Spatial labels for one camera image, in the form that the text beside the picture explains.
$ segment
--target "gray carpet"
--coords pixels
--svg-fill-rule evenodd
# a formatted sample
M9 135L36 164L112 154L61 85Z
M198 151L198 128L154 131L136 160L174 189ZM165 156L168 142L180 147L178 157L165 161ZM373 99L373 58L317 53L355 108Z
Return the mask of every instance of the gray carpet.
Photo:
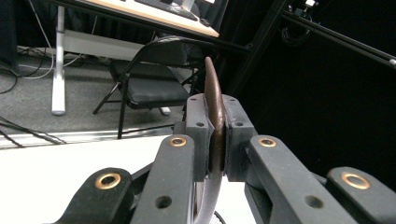
M37 58L21 57L21 64L37 65ZM43 67L50 67L45 62ZM32 70L21 68L20 73ZM0 95L0 116L23 127L46 133L113 131L117 130L120 103L107 103L94 115L92 111L114 85L107 66L98 62L85 62L80 67L65 67L66 114L51 114L52 72L40 79L20 78L11 92ZM9 77L0 73L0 91L11 84ZM116 91L110 100L119 100ZM164 116L159 109L132 110L126 108L124 129L143 128L172 124L182 119L182 107L170 107L170 116ZM19 133L1 128L5 133Z

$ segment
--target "chair seat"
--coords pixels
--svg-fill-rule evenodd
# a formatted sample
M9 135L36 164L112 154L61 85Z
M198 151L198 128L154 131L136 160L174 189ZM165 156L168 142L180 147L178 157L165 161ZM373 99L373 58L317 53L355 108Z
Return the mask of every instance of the chair seat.
M125 72L128 61L113 61L111 76L115 80ZM172 71L164 65L139 63L134 66L128 83L128 106L132 108L153 108L184 105L190 97L180 85Z

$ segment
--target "desk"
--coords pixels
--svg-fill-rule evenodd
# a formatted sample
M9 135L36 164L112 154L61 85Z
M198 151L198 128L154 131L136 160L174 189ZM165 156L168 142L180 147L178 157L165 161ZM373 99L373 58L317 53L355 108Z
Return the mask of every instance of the desk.
M94 172L130 173L152 162L165 136L0 151L0 223L52 223ZM217 211L230 224L255 223L243 183L223 180Z
M173 32L176 33L191 33L197 35L207 35L218 37L219 34L213 30L211 27L206 27L202 25L199 21L192 21L183 17L179 17L178 15L174 15L172 13L159 10L154 7L149 7L140 3L136 3L134 0L126 0L123 1L114 1L114 0L62 0L62 1L51 1L61 6L58 7L58 27L57 27L57 36L56 36L56 67L53 75L53 86L52 86L52 114L54 115L64 115L65 113L65 93L64 93L64 51L72 51L77 53L92 53L98 52L98 47L104 43L111 43L108 45L110 48L117 49L115 51L120 50L128 50L131 49L131 53L128 54L131 57L134 56L138 52L138 50L142 47L139 45L130 44L130 48L125 48L128 46L128 43L124 41L120 41L119 43L109 40L108 38L103 37L95 37L93 35L83 35L87 38L82 39L82 43L89 42L97 42L99 45L93 45L88 51L84 51L82 49L87 49L87 47L79 48L73 45L66 45L67 37L69 35L65 35L67 31L64 29L64 7L78 7L85 8L90 12L97 11L96 14L99 15L117 15L121 16L128 21L137 21L143 23L151 23L160 25L161 27L171 27ZM73 37L78 37L75 33L68 32L72 34ZM103 54L96 53L95 55L99 56L107 56ZM125 57L119 57L119 59L131 59Z

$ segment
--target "chair leg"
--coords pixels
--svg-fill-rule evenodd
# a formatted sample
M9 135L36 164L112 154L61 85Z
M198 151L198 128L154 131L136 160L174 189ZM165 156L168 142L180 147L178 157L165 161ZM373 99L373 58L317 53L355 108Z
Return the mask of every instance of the chair leg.
M121 101L121 110L120 110L119 132L117 135L117 139L122 138L122 129L123 129L123 122L124 122L124 117L125 117L125 106L126 106L126 100L127 100L126 93L128 92L128 82L129 82L129 80L127 79L122 84L122 101Z
M114 91L117 89L119 85L120 85L119 82L117 82L116 85L114 85L111 91L105 96L105 98L103 98L102 102L96 107L95 110L93 110L93 114L97 114L99 112L100 108L102 108L105 102L107 102L108 98L110 98L110 96L114 93Z

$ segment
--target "brass screw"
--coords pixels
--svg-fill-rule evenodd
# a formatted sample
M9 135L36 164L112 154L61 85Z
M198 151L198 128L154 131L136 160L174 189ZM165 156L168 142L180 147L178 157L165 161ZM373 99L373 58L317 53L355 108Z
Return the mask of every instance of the brass screw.
M346 182L349 186L356 189L368 189L370 188L369 181L360 176L352 173L342 173L341 178Z
M169 141L169 144L172 147L183 147L184 145L186 145L186 143L187 143L186 139L182 137L175 137Z
M263 147L274 147L276 146L276 141L271 138L261 138L259 139L260 145Z
M112 189L121 182L121 176L115 173L99 175L96 178L95 186L98 189Z

